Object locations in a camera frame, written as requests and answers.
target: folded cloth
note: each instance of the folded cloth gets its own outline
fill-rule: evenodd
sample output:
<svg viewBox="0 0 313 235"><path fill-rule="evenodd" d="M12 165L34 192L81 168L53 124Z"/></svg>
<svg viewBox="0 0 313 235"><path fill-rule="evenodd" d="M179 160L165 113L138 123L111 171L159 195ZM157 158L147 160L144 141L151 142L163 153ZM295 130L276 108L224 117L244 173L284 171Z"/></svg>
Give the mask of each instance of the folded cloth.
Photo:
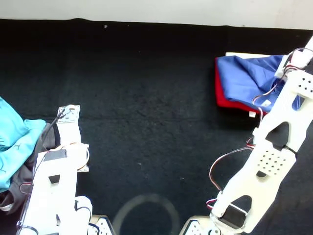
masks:
<svg viewBox="0 0 313 235"><path fill-rule="evenodd" d="M252 109L262 106L265 100L270 105L262 106L265 112L269 112L279 96L284 82L278 84L276 89L267 96L252 100L257 95L268 92L278 79L275 72L282 60L282 55L272 55L264 58L242 59L238 56L223 56L217 59L224 96L227 100L238 101ZM293 103L293 108L298 109L300 98Z"/></svg>
<svg viewBox="0 0 313 235"><path fill-rule="evenodd" d="M216 95L216 102L217 105L220 107L226 107L226 108L237 108L237 109L242 109L245 111L252 111L259 113L259 110L252 109L251 107L240 103L238 101L230 101L225 98L222 84L221 84L221 78L220 78L220 73L219 73L219 68L217 66L217 58L215 59L215 95Z"/></svg>
<svg viewBox="0 0 313 235"><path fill-rule="evenodd" d="M27 131L20 115L0 96L0 151L11 147Z"/></svg>
<svg viewBox="0 0 313 235"><path fill-rule="evenodd" d="M20 191L20 185L24 182L31 182L33 179L33 165L35 164L38 153L56 147L55 133L47 123L36 143L35 149L26 162L11 178L11 184L8 191L0 193L0 210L7 214L14 213L25 201L26 195Z"/></svg>
<svg viewBox="0 0 313 235"><path fill-rule="evenodd" d="M2 143L5 144L5 148L2 146L0 151L0 192L3 192L9 188L13 174L34 151L37 139L45 127L45 121L25 120L21 123L22 118L3 99L0 101L0 108L0 117L8 116L13 119L11 123L6 118L0 118L0 129L3 127L6 130L0 133L4 140Z"/></svg>

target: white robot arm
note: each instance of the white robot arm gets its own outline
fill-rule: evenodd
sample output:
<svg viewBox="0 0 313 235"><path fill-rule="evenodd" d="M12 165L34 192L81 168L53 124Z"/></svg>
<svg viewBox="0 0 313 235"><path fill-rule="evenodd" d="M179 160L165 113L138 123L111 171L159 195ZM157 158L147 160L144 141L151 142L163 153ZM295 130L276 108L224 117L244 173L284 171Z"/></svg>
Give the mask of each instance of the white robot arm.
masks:
<svg viewBox="0 0 313 235"><path fill-rule="evenodd" d="M309 50L295 50L293 61L282 63L279 69L285 85L271 111L261 120L259 127L253 131L253 150L242 169L240 169L221 190L211 208L205 234L233 235L242 232L250 233L264 216L275 200L281 182L296 162L297 152L306 138L307 129L313 120L313 73L307 68L312 61L313 53ZM292 103L301 97L302 104L294 110ZM268 134L282 123L288 123L289 136L287 143L278 149L267 140ZM251 208L248 211L235 206L234 201L251 197ZM181 235L201 234L200 221L189 220Z"/></svg>

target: black carpet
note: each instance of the black carpet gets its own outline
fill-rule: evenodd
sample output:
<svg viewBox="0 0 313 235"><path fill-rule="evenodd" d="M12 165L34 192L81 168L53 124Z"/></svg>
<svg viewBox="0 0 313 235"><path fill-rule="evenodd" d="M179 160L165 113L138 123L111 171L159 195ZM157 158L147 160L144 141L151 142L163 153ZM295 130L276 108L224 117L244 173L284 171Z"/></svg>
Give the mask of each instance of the black carpet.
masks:
<svg viewBox="0 0 313 235"><path fill-rule="evenodd" d="M0 28L0 95L23 118L52 121L58 106L81 105L90 172L79 174L77 194L91 199L93 213L113 221L128 200L157 193L173 203L180 226L208 215L204 203L217 194L208 166L243 146L257 124L246 112L216 106L215 57L226 51L284 54L312 34L84 20L2 20ZM268 234L313 229L312 150L308 138L283 182ZM247 156L221 162L215 173L221 185ZM14 234L19 214L0 215L0 234ZM262 234L269 217L252 234ZM170 229L167 212L147 203L127 216L121 234L166 235Z"/></svg>

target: gray cloth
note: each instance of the gray cloth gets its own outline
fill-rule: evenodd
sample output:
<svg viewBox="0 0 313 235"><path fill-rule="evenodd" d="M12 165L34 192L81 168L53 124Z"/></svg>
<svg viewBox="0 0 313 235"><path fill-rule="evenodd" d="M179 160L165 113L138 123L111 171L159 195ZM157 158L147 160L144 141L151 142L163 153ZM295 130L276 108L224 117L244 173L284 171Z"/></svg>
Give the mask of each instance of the gray cloth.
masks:
<svg viewBox="0 0 313 235"><path fill-rule="evenodd" d="M0 193L0 208L8 207L12 204L7 214L14 213L25 201L26 195L20 191L20 185L24 182L32 181L33 178L33 165L36 162L38 153L47 151L49 149L55 148L55 135L54 130L51 128L45 141L43 142L43 137L46 135L50 124L47 123L43 132L41 133L39 139L37 140L35 149L31 156L26 160L26 162L20 167L20 169L11 178L11 185L8 191Z"/></svg>

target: blue cloth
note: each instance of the blue cloth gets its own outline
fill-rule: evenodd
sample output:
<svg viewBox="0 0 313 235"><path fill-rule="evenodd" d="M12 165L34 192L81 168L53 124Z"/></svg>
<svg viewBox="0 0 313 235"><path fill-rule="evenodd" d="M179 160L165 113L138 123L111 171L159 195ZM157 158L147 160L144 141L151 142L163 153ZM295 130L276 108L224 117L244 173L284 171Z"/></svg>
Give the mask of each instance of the blue cloth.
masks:
<svg viewBox="0 0 313 235"><path fill-rule="evenodd" d="M45 127L44 120L25 120L0 97L0 192L32 154Z"/></svg>
<svg viewBox="0 0 313 235"><path fill-rule="evenodd" d="M278 79L274 76L282 60L282 55L272 55L264 58L242 59L238 56L223 56L217 59L221 84L224 96L231 101L241 102L253 109L254 97L268 92ZM280 82L275 90L267 96L260 97L255 104L261 106L265 100L271 104L262 109L269 112L279 96L284 82ZM293 103L293 108L298 109L300 98Z"/></svg>

